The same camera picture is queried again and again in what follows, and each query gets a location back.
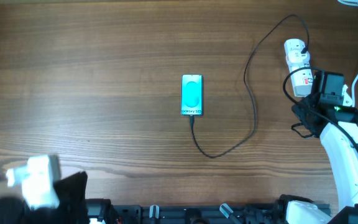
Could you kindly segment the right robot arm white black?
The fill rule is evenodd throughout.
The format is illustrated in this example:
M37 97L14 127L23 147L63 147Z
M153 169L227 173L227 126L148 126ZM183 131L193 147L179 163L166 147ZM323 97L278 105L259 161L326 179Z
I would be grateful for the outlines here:
M292 97L291 110L299 125L318 138L329 157L339 212L334 217L300 199L285 203L286 223L358 223L358 110L344 103L344 77L314 69L311 93Z

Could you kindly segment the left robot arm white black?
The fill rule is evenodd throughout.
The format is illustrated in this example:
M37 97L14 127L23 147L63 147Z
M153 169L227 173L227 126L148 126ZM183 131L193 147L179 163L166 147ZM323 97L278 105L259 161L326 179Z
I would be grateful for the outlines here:
M0 198L0 223L3 224L89 224L92 218L116 223L117 213L107 199L85 199L88 176L86 172L73 174L54 183L60 205L58 208L30 209L17 197Z

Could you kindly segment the blue Galaxy S25 smartphone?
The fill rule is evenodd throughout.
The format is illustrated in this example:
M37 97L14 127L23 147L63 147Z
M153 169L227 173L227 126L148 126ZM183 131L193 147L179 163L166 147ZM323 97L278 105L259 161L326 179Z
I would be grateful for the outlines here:
M181 114L201 116L203 114L203 76L184 74L181 79Z

